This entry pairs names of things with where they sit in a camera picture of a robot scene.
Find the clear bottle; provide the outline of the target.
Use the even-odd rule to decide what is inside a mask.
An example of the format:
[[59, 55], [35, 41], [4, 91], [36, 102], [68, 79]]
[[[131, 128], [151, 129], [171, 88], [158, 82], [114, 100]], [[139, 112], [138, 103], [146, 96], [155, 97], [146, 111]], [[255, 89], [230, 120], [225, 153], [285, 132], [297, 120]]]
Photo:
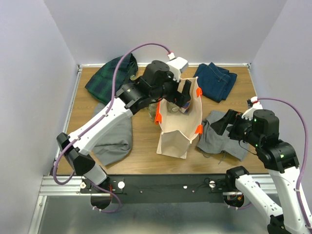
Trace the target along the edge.
[[176, 104], [172, 103], [172, 102], [168, 102], [167, 103], [167, 110], [169, 113], [174, 114], [177, 113], [179, 111], [180, 107], [177, 106]]
[[148, 106], [148, 112], [149, 112], [149, 117], [151, 119], [151, 121], [155, 120], [156, 117], [156, 111], [157, 111], [157, 103], [152, 103]]

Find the beige canvas tote bag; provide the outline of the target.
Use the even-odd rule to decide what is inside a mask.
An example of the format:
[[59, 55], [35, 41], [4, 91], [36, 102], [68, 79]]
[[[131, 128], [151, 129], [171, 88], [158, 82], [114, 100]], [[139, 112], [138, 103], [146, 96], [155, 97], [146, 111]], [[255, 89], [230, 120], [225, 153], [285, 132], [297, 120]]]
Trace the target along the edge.
[[197, 77], [185, 78], [181, 80], [184, 85], [185, 80], [191, 84], [191, 103], [186, 114], [178, 111], [171, 114], [167, 110], [167, 100], [158, 103], [155, 123], [161, 128], [161, 134], [156, 153], [165, 156], [185, 159], [187, 151], [199, 134], [203, 133], [202, 126], [202, 90], [198, 86]]

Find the clear bottle back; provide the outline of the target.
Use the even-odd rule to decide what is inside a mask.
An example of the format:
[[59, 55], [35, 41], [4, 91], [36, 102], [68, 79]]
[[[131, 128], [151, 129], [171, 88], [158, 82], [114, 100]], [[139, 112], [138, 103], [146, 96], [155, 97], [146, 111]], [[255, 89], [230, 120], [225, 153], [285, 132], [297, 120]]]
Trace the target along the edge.
[[167, 103], [167, 110], [169, 113], [174, 114], [177, 113], [179, 111], [180, 107], [177, 106], [176, 104], [172, 103], [172, 102], [168, 102]]

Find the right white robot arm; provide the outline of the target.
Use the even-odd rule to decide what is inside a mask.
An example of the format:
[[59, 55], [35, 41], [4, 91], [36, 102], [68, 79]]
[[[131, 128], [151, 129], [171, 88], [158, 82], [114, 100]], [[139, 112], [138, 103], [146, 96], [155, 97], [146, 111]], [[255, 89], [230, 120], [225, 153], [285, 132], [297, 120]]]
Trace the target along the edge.
[[211, 127], [218, 135], [228, 130], [230, 139], [244, 141], [255, 148], [274, 182], [280, 205], [271, 200], [243, 166], [226, 171], [225, 187], [242, 192], [265, 217], [268, 233], [310, 234], [312, 215], [299, 182], [302, 166], [295, 149], [279, 139], [279, 119], [274, 112], [250, 109], [247, 113], [251, 114], [250, 118], [229, 110]]

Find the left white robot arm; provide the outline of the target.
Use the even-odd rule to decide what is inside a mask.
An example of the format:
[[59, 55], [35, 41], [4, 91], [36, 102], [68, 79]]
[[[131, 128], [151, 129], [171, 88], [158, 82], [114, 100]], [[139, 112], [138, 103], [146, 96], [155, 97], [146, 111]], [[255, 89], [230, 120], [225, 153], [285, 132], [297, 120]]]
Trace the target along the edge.
[[90, 180], [96, 192], [104, 192], [108, 187], [108, 175], [89, 153], [113, 127], [130, 119], [152, 101], [165, 99], [178, 107], [190, 101], [190, 81], [186, 81], [182, 91], [178, 91], [181, 74], [187, 67], [187, 60], [181, 57], [167, 63], [152, 61], [143, 75], [122, 85], [113, 95], [112, 101], [86, 124], [69, 135], [60, 133], [57, 142], [61, 154], [65, 156], [74, 173]]

